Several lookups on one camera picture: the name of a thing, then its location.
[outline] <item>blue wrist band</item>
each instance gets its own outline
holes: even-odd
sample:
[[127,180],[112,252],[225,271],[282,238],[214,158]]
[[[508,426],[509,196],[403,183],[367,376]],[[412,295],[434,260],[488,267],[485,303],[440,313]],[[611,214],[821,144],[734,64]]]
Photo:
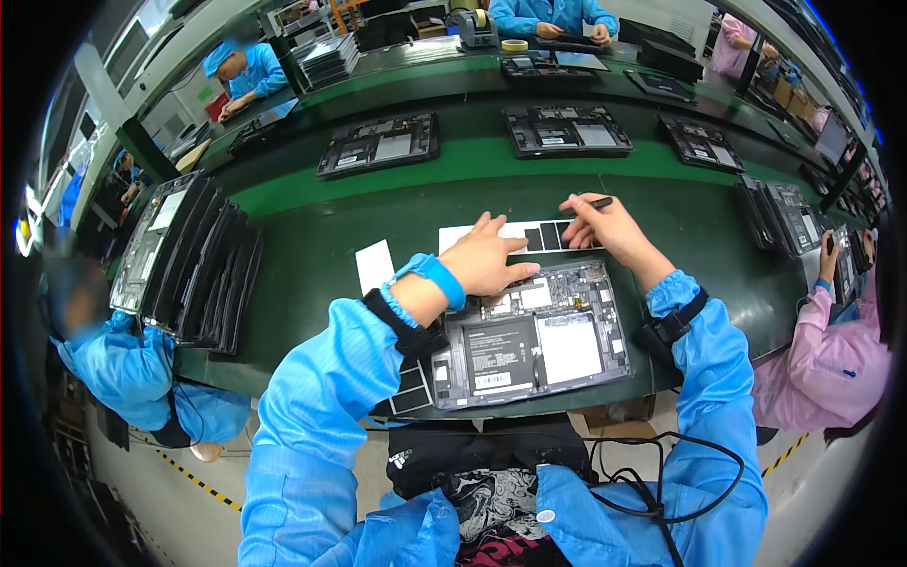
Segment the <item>blue wrist band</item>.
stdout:
[[447,297],[451,309],[459,311],[466,305],[466,293],[463,291],[463,286],[434,254],[413,255],[409,262],[394,274],[394,278],[400,279],[408,272],[433,281]]

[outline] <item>elastic cuff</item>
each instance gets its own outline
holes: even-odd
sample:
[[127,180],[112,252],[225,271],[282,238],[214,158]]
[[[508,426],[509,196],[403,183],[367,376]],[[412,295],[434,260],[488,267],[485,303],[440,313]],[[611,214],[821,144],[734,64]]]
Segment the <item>elastic cuff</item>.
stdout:
[[394,297],[394,294],[391,293],[391,284],[389,281],[386,281],[384,284],[381,285],[380,292],[381,292],[381,297],[384,298],[387,306],[391,308],[391,311],[394,311],[394,315],[398,316],[401,321],[403,321],[404,323],[406,323],[406,325],[409,325],[412,328],[416,328],[419,326],[419,324],[415,322],[415,319],[413,319],[413,316],[410,315],[409,313],[407,313],[405,311],[405,309],[400,307],[400,304],[397,303],[397,300]]
[[666,317],[671,309],[683,308],[698,293],[696,280],[675,269],[646,294],[649,313],[656,318]]

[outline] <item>computer monitor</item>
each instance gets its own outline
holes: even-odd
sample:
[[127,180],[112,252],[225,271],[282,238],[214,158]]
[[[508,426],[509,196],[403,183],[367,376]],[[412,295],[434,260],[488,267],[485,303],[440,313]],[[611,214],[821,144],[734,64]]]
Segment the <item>computer monitor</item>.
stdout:
[[819,140],[815,143],[815,150],[821,153],[832,164],[837,164],[847,150],[852,136],[847,127],[838,118],[835,111],[828,113],[828,120],[825,121],[825,127],[819,134]]

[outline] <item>yellow black floor marking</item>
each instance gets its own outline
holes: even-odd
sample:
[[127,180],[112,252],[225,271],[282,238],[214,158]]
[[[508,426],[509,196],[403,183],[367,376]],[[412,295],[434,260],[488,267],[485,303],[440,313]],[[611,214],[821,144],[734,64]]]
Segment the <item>yellow black floor marking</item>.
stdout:
[[775,461],[773,464],[769,465],[769,466],[762,472],[762,478],[766,478],[766,476],[768,476],[769,473],[771,473],[771,472],[774,471],[776,468],[778,468],[778,466],[779,466],[781,463],[783,463],[783,462],[787,459],[787,457],[789,457],[789,456],[791,455],[791,453],[793,453],[794,451],[796,451],[796,448],[799,447],[800,444],[801,444],[803,441],[805,441],[806,438],[807,438],[808,436],[809,436],[808,433],[804,433],[803,435],[801,435],[800,438],[797,439],[796,443],[793,444],[793,445],[791,445],[791,447],[790,447],[789,449],[787,449],[787,453],[784,453],[783,455],[779,456],[777,461]]
[[[145,435],[142,435],[141,433],[139,433],[139,437],[141,437],[145,441],[145,443],[149,443],[149,444],[151,443],[151,440],[148,437],[146,437]],[[154,452],[157,453],[158,455],[160,455],[161,458],[163,458],[163,460],[170,463],[173,466],[173,468],[180,471],[183,474],[183,476],[185,476],[186,478],[191,480],[193,483],[197,484],[200,488],[203,488],[205,490],[205,492],[214,496],[215,498],[217,498],[218,500],[220,500],[221,502],[223,502],[230,508],[236,510],[237,512],[242,512],[241,505],[233,502],[232,500],[230,500],[223,494],[219,493],[218,491],[214,490],[207,484],[204,484],[202,481],[200,481],[198,478],[196,478],[194,474],[192,474],[189,471],[187,471],[186,469],[182,468],[182,466],[179,463],[177,463],[176,461],[171,459],[169,456],[167,456],[166,453],[163,453],[161,451],[161,449],[155,449]]]

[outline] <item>stack of laptops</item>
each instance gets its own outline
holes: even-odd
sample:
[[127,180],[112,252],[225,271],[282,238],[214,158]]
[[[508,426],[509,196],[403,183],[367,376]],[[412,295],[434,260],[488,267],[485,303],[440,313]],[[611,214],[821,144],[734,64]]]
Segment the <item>stack of laptops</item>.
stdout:
[[797,258],[822,245],[822,225],[796,185],[741,175],[736,192],[756,245]]
[[123,252],[111,307],[178,345],[236,354],[262,249],[247,219],[198,172],[163,183]]
[[313,89],[344,81],[356,67],[359,46],[355,34],[342,35],[324,43],[316,43],[299,60],[302,73]]

